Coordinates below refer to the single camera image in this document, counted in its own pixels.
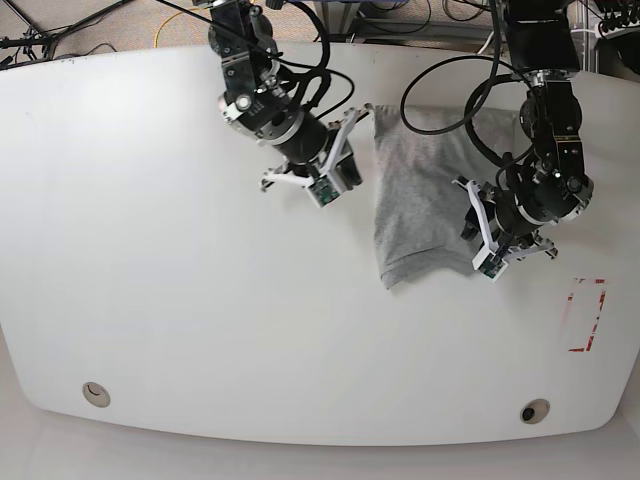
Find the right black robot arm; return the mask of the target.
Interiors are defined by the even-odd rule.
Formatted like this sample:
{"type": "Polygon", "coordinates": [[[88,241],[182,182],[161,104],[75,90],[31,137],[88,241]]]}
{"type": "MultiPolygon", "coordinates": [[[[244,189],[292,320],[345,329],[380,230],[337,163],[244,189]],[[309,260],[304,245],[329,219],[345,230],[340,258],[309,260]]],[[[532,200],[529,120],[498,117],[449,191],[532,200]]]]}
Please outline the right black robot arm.
{"type": "Polygon", "coordinates": [[[329,35],[315,12],[302,2],[303,12],[319,35],[317,64],[286,61],[273,37],[262,6],[251,1],[202,1],[208,10],[208,41],[220,59],[225,91],[219,108],[236,131],[277,150],[282,165],[267,170],[262,190],[276,183],[305,190],[325,206],[362,182],[348,136],[365,110],[348,109],[328,124],[314,114],[337,71],[329,69],[329,35]]]}

